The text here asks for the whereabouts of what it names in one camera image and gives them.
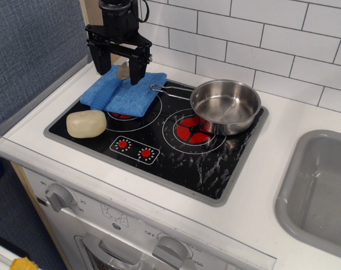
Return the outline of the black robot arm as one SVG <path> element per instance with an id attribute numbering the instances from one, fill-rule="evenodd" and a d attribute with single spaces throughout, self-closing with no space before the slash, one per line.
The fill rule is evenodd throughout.
<path id="1" fill-rule="evenodd" d="M 152 43 L 139 32 L 139 24 L 149 18 L 149 8 L 142 20 L 138 14 L 137 1 L 99 1 L 102 11 L 102 25 L 87 25 L 88 47 L 93 63 L 99 74 L 111 69 L 111 55 L 129 60 L 131 84 L 137 84 L 144 76 L 151 62 Z"/>

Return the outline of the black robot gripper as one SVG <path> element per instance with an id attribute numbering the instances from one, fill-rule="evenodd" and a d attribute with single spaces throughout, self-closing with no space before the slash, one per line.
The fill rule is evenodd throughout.
<path id="1" fill-rule="evenodd" d="M 144 76 L 147 64 L 151 62 L 150 47 L 152 43 L 138 32 L 139 24 L 149 18 L 149 5 L 145 3 L 145 18 L 140 18 L 137 2 L 99 2 L 102 11 L 102 25 L 88 25 L 86 31 L 90 33 L 90 53 L 97 72 L 106 74 L 111 69 L 111 54 L 117 49 L 120 55 L 130 55 L 121 48 L 121 44 L 135 46 L 140 55 L 129 57 L 129 75 L 131 85 L 136 85 Z"/>

